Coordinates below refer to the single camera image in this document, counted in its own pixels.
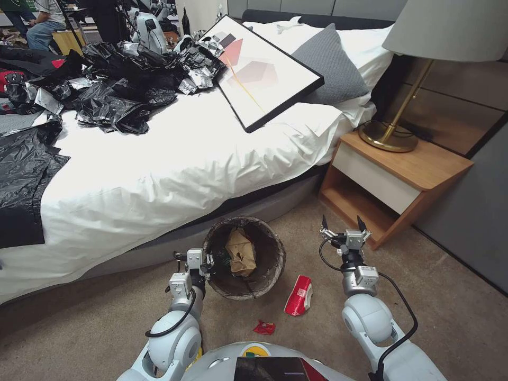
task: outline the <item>trash can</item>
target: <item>trash can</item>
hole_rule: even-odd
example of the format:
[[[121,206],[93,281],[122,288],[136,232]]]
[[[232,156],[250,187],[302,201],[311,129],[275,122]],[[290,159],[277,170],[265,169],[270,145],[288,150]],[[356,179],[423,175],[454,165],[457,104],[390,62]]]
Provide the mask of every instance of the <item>trash can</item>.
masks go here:
[[[242,228],[254,246],[256,268],[247,277],[233,276],[225,248],[231,231]],[[206,254],[212,254],[216,273],[208,281],[220,295],[233,300],[259,298],[274,286],[284,270],[286,250],[277,234],[255,217],[233,217],[212,226],[203,242]]]

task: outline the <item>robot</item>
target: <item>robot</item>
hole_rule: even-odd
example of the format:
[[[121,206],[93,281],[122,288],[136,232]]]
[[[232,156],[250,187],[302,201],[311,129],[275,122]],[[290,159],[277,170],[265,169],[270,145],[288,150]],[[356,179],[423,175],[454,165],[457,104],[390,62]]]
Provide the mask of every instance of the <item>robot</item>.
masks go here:
[[[159,21],[176,9],[174,4],[159,0],[132,0],[119,4],[121,12],[128,24],[129,39],[145,48],[157,53],[165,54],[169,51],[169,44],[160,27]]]
[[[319,253],[329,267],[343,274],[342,287],[348,299],[342,318],[370,360],[370,380],[446,381],[432,360],[409,340],[418,322],[399,288],[375,267],[364,264],[361,248],[371,232],[360,218],[358,226],[357,230],[335,234],[323,216],[320,234],[325,239]],[[342,259],[340,267],[329,264],[322,255],[328,242]],[[166,290],[173,295],[169,312],[146,332],[147,344],[117,381],[351,380],[303,353],[264,342],[238,342],[210,350],[187,370],[201,346],[199,317],[205,280],[213,272],[214,262],[201,248],[190,249],[186,255],[176,254],[176,258],[186,260],[186,272],[177,272],[169,280]],[[414,326],[408,334],[376,297],[380,276],[394,285],[413,318]],[[386,340],[391,342],[388,347],[376,345]],[[164,372],[162,377],[156,377],[157,369]]]

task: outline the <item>pillow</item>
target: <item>pillow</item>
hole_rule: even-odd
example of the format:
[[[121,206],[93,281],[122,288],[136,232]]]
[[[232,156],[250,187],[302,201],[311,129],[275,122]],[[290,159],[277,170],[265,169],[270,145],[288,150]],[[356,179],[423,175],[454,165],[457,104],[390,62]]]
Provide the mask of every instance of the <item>pillow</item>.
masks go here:
[[[277,34],[277,24],[286,26],[288,23],[288,21],[276,21],[268,24],[255,22],[244,22],[243,24],[253,26],[254,32],[289,54],[323,30],[301,24],[301,26],[289,28],[281,34]],[[391,29],[392,26],[383,29],[337,31],[343,50],[355,64],[370,89],[376,86],[392,62],[393,53],[381,46]]]
[[[382,47],[391,29],[390,25],[384,29],[337,31],[342,48],[371,90],[392,62],[393,52]]]
[[[333,23],[296,49],[292,56],[324,77],[324,85],[305,102],[334,105],[369,92],[360,72],[342,49]]]

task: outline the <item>brass lamp base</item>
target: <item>brass lamp base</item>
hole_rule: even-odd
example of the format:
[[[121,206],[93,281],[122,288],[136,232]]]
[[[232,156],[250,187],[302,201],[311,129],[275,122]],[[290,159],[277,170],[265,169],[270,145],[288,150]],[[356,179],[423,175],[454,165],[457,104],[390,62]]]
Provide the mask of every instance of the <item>brass lamp base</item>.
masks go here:
[[[418,138],[403,127],[396,126],[395,130],[384,137],[389,125],[370,121],[360,126],[358,134],[368,144],[390,152],[409,152],[415,149]]]

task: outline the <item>brown paper bag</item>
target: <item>brown paper bag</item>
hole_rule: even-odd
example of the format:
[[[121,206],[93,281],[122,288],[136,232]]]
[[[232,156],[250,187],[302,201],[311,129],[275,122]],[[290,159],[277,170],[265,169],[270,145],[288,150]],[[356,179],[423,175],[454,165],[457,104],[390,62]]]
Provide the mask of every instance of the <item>brown paper bag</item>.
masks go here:
[[[256,257],[252,243],[245,237],[242,228],[235,228],[229,234],[226,250],[231,261],[233,275],[249,276],[256,268]]]

